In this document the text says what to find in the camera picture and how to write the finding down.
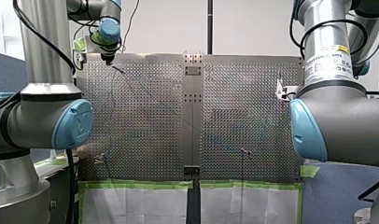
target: metal frame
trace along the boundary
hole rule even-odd
[[[87,59],[88,63],[86,63],[85,71],[90,67],[90,64],[94,62],[102,62],[100,56],[98,55],[88,55]],[[218,62],[218,63],[265,63],[265,64],[275,64],[278,66],[282,63],[292,63],[297,66],[297,74],[302,74],[302,60],[300,58],[295,57],[265,57],[265,56],[215,56],[215,55],[202,55],[202,54],[118,54],[116,56],[116,64],[120,63],[130,63],[130,62],[145,62],[149,63],[149,66],[152,67],[155,62],[176,62],[181,64],[182,72],[181,72],[181,116],[180,119],[181,127],[182,127],[182,148],[179,149],[182,154],[181,160],[178,161],[182,163],[182,176],[177,178],[166,178],[161,176],[158,177],[147,177],[142,178],[139,177],[136,179],[146,179],[146,180],[174,180],[174,179],[204,179],[203,176],[200,175],[202,172],[202,158],[201,158],[201,139],[202,139],[202,131],[204,129],[204,70],[205,65],[207,63]],[[101,75],[105,75],[105,73],[111,73],[112,68],[103,68],[100,70]],[[84,83],[86,82],[86,78],[83,75],[78,76],[78,86],[84,87]],[[303,82],[303,76],[297,76],[296,83],[285,83],[286,84],[301,84]],[[90,165],[89,159],[83,160],[83,163]],[[294,161],[294,166],[298,168],[297,174],[298,176],[289,177],[289,178],[255,178],[255,180],[265,180],[272,182],[299,182],[300,180],[300,166],[302,164],[302,160],[296,159]],[[89,169],[85,168],[84,172],[93,172],[96,174],[96,170],[94,168]],[[100,168],[101,170],[97,171],[99,174],[95,176],[99,176],[97,178],[123,178],[125,176],[108,176],[105,168]]]

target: green tape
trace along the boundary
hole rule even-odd
[[[68,164],[67,159],[56,159],[50,163],[51,165],[65,165]]]
[[[302,183],[294,184],[276,184],[260,181],[241,181],[241,180],[201,180],[202,189],[227,189],[233,187],[245,187],[253,189],[281,189],[281,190],[295,190],[302,187]]]
[[[320,170],[320,167],[318,167],[318,166],[302,165],[301,166],[301,177],[314,178],[317,175],[319,170]]]
[[[73,44],[74,44],[74,50],[76,52],[80,52],[80,53],[87,52],[87,43],[85,41],[85,37],[75,39]]]
[[[138,181],[108,179],[103,181],[80,181],[84,189],[192,189],[191,181]]]

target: white wall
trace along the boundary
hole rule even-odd
[[[299,56],[288,34],[292,1],[289,0],[216,0],[214,1],[214,53],[238,55]],[[122,1],[122,35],[128,27],[136,0]],[[19,29],[10,11],[11,1],[0,0],[8,30]],[[70,25],[73,36],[76,25]],[[301,40],[303,28],[294,24]],[[18,41],[4,38],[5,52],[21,58]],[[140,0],[127,38],[126,52],[189,53],[207,50],[207,0]],[[372,58],[371,72],[360,79],[369,90],[379,90],[379,52]]]

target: metal bracket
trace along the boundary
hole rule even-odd
[[[283,86],[283,78],[277,79],[276,92],[274,93],[280,101],[291,101],[297,94],[298,86]]]
[[[199,175],[200,173],[200,166],[184,166],[184,175]]]
[[[200,76],[201,70],[201,66],[186,66],[186,76]]]

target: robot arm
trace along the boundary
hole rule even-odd
[[[67,14],[74,21],[100,21],[98,30],[87,36],[91,52],[101,53],[111,63],[120,48],[120,0],[67,0]]]
[[[365,47],[359,53],[352,54],[353,73],[358,76],[361,72],[367,73],[370,67],[367,57],[379,34],[379,0],[359,1],[355,11],[357,14],[355,21],[364,26],[368,33],[368,42]],[[349,33],[350,49],[359,49],[363,39],[361,31],[353,26]]]
[[[379,5],[374,4],[372,0],[302,2],[298,16],[305,31],[321,22],[344,20],[356,8],[361,15],[356,20],[370,34],[367,45],[355,54],[349,49],[358,49],[364,37],[357,27],[348,37],[343,22],[326,23],[305,39],[305,83],[290,110],[294,148],[306,159],[379,166],[379,99],[367,98],[352,69],[367,57],[379,33]]]
[[[106,61],[113,60],[119,44],[120,1],[19,2],[22,12],[17,10],[18,15],[58,50],[21,24],[29,84],[21,92],[0,99],[0,223],[49,223],[49,183],[38,179],[29,148],[74,149],[90,134],[92,106],[81,99],[81,90],[73,82],[75,68],[69,60],[67,9],[75,3],[81,11],[87,10],[71,15],[73,20],[90,14],[92,20],[101,21],[93,41],[101,46]],[[73,201],[74,189],[71,191]]]

